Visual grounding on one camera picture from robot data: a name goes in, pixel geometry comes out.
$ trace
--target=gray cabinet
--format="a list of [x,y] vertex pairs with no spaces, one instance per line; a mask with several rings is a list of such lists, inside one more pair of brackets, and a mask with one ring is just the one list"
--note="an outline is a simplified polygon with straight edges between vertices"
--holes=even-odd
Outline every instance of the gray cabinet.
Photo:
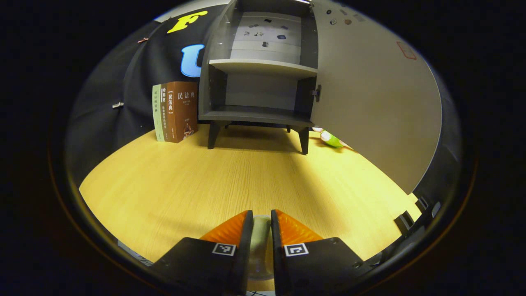
[[316,22],[298,1],[233,0],[206,45],[199,119],[210,120],[209,148],[232,121],[284,125],[308,151],[317,70]]
[[308,127],[321,126],[409,194],[439,142],[441,93],[414,48],[352,8],[234,0],[205,49],[199,119],[213,121],[209,147],[231,121],[277,123],[299,132],[305,154]]

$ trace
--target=wooden tabletop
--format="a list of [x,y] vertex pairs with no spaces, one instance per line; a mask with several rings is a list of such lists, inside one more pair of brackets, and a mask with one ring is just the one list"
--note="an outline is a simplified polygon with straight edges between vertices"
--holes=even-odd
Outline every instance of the wooden tabletop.
[[[394,219],[417,198],[348,147],[325,145],[310,132],[309,153],[298,134],[235,126],[207,149],[208,125],[180,143],[151,131],[95,167],[80,192],[120,241],[155,262],[184,237],[199,238],[230,217],[280,209],[324,238],[341,238],[363,260],[401,234]],[[249,290],[273,290],[273,280]]]

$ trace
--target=blue letter u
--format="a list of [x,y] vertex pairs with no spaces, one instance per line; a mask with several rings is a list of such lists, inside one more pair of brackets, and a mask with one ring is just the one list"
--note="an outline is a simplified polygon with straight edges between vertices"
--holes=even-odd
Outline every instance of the blue letter u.
[[183,60],[181,61],[181,72],[188,77],[201,76],[201,67],[197,66],[199,51],[205,46],[202,44],[188,45],[181,50]]

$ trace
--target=green toy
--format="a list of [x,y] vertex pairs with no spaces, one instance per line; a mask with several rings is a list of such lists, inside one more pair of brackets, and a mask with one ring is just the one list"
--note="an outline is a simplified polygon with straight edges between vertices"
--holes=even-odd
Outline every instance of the green toy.
[[333,136],[331,133],[324,131],[320,127],[313,127],[313,131],[319,132],[320,139],[322,139],[327,145],[335,147],[335,148],[341,148],[344,146],[344,142],[340,141],[337,137]]

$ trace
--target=book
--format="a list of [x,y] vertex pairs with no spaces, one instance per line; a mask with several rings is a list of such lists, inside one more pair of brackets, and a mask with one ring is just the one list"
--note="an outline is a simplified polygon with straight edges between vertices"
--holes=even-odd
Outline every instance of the book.
[[157,141],[180,141],[197,132],[197,83],[168,82],[152,87]]

